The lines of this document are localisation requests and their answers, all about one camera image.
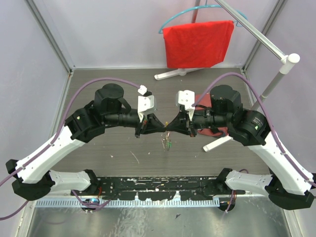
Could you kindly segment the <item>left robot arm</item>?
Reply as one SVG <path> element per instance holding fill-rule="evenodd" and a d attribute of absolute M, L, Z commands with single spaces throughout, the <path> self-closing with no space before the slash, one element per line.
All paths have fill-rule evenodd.
<path fill-rule="evenodd" d="M 72 151 L 103 135 L 107 128 L 131 127 L 135 129 L 135 137 L 166 131 L 154 114 L 156 100 L 151 93 L 138 97 L 136 109 L 123 96 L 120 85 L 104 85 L 95 92 L 93 101 L 70 115 L 60 132 L 35 152 L 22 160 L 9 160 L 6 168 L 15 177 L 14 193 L 28 201 L 67 190 L 95 195 L 100 184 L 91 169 L 73 173 L 54 171 L 52 167 Z"/>

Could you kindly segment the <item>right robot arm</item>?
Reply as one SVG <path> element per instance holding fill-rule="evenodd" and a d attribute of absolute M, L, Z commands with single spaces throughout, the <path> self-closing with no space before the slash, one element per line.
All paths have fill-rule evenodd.
<path fill-rule="evenodd" d="M 286 210 L 311 207 L 313 187 L 292 166 L 294 157 L 286 159 L 289 152 L 280 150 L 266 117 L 243 108 L 240 93 L 228 85 L 212 88 L 209 96 L 211 106 L 199 105 L 192 116 L 180 105 L 167 131 L 195 137 L 198 130 L 225 127 L 229 137 L 256 153 L 270 169 L 268 175 L 254 175 L 224 168 L 216 178 L 217 190 L 224 195 L 232 190 L 261 194 Z"/>

